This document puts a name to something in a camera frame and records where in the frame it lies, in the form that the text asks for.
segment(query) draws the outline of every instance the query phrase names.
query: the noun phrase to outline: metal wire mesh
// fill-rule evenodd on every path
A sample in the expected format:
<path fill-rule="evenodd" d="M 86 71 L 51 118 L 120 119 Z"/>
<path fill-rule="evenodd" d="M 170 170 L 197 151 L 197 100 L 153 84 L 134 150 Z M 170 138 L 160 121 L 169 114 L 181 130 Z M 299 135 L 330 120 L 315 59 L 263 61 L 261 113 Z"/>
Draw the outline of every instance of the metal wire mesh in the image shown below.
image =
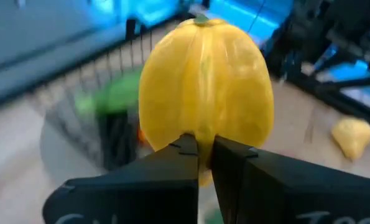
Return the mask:
<path fill-rule="evenodd" d="M 94 93 L 111 80 L 123 76 L 127 70 L 143 66 L 154 45 L 180 22 L 180 19 L 170 21 L 142 33 L 136 39 L 37 88 L 30 96 L 33 105 L 45 116 L 46 121 L 54 125 L 78 150 L 96 165 L 106 168 L 101 148 L 103 135 L 98 129 L 98 121 L 95 117 L 78 114 L 75 109 L 76 96 Z M 137 121 L 136 110 L 134 108 L 134 122 Z"/>

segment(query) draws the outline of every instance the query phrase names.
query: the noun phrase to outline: black cable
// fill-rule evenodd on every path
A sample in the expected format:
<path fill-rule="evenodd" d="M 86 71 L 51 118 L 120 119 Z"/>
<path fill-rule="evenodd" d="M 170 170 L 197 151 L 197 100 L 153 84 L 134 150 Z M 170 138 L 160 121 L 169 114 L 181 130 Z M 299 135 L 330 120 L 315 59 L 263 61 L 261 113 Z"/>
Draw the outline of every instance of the black cable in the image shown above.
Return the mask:
<path fill-rule="evenodd" d="M 250 27 L 249 27 L 249 29 L 248 29 L 248 32 L 247 32 L 248 34 L 250 33 L 251 28 L 253 27 L 253 25 L 254 25 L 255 21 L 258 19 L 259 14 L 261 13 L 262 9 L 263 9 L 263 8 L 264 8 L 264 6 L 265 6 L 265 3 L 266 3 L 266 0 L 264 0 L 264 1 L 262 2 L 262 5 L 260 6 L 260 8 L 259 8 L 259 10 L 258 10 L 257 14 L 255 15 L 255 18 L 254 18 L 254 20 L 252 21 L 251 26 L 250 26 Z"/>

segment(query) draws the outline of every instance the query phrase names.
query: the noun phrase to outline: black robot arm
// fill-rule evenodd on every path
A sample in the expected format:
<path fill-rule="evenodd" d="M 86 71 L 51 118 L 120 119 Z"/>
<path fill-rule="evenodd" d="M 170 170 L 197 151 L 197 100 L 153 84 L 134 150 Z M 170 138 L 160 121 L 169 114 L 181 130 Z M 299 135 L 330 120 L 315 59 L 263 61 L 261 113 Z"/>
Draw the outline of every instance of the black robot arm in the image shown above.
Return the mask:
<path fill-rule="evenodd" d="M 217 136 L 211 155 L 225 224 L 370 223 L 370 179 Z M 183 135 L 107 175 L 68 180 L 46 224 L 197 223 L 198 149 Z"/>

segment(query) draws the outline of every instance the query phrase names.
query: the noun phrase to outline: beige floor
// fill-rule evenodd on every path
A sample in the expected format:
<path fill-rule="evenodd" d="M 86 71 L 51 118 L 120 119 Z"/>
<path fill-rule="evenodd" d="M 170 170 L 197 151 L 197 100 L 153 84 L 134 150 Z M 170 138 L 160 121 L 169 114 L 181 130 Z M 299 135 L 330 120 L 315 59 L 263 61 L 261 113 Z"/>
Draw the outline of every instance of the beige floor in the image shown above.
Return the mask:
<path fill-rule="evenodd" d="M 289 85 L 274 83 L 274 93 L 275 128 L 264 149 L 370 177 L 370 145 L 352 163 L 330 139 L 339 113 Z M 27 98 L 0 109 L 0 223 L 42 223 L 40 209 L 54 188 L 68 178 L 98 174 Z M 213 188 L 200 198 L 202 205 L 215 202 Z"/>

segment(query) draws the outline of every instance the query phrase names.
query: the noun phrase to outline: black metal frame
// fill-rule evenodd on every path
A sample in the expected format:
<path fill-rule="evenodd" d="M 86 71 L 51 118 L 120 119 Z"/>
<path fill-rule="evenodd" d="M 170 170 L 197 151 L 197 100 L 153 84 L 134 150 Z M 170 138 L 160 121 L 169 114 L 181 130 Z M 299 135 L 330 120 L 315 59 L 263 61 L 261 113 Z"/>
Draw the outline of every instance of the black metal frame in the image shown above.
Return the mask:
<path fill-rule="evenodd" d="M 326 36 L 320 36 L 325 33 L 323 32 L 326 29 L 324 26 L 323 22 L 307 21 L 306 18 L 291 13 L 264 46 L 263 53 L 266 57 L 268 69 L 272 76 L 285 78 L 289 83 L 340 112 L 363 118 L 370 123 L 370 107 L 342 94 L 338 89 L 341 84 L 343 84 L 343 87 L 355 83 L 369 85 L 370 78 L 342 82 L 339 85 L 333 85 L 330 82 L 322 84 L 315 77 L 301 71 L 302 60 L 316 62 L 317 57 L 323 55 L 331 44 L 330 40 L 324 40 Z M 309 58 L 302 55 L 302 52 L 308 52 Z"/>
<path fill-rule="evenodd" d="M 131 121 L 128 111 L 96 118 L 102 150 L 102 166 L 115 170 L 137 159 L 138 122 Z"/>

